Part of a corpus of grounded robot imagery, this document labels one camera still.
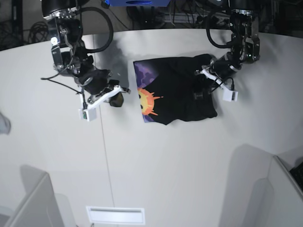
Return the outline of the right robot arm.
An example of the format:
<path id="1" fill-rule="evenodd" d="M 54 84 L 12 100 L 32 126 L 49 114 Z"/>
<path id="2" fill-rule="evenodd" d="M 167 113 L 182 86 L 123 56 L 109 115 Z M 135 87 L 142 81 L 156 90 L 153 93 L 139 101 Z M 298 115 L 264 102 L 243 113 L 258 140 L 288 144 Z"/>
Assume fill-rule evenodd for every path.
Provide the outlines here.
<path id="1" fill-rule="evenodd" d="M 106 50 L 113 41 L 114 29 L 109 16 L 96 7 L 84 7 L 85 0 L 43 0 L 41 2 L 43 18 L 47 21 L 53 67 L 56 74 L 47 77 L 52 82 L 57 76 L 74 79 L 79 88 L 77 94 L 82 98 L 83 110 L 101 102 L 112 107 L 121 107 L 124 93 L 130 89 L 120 86 L 120 82 L 111 79 L 112 72 L 94 66 L 92 54 Z M 106 21 L 109 28 L 108 40 L 96 49 L 88 49 L 82 40 L 82 14 L 96 12 Z"/>

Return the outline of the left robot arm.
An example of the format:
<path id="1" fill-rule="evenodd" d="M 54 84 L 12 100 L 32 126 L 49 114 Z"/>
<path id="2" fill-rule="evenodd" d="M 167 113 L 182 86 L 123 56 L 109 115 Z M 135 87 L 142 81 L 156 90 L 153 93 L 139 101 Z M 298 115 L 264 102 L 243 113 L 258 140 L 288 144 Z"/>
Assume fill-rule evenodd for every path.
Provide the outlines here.
<path id="1" fill-rule="evenodd" d="M 231 80 L 234 90 L 233 75 L 242 69 L 243 64 L 252 64 L 260 59 L 260 38 L 258 35 L 258 15 L 260 3 L 253 0 L 229 0 L 211 9 L 205 18 L 205 30 L 208 41 L 218 49 L 229 49 L 221 58 L 208 54 L 208 61 L 196 74 L 205 76 L 209 94 L 223 87 Z M 223 13 L 229 17 L 231 40 L 218 44 L 211 37 L 211 21 L 215 14 Z"/>

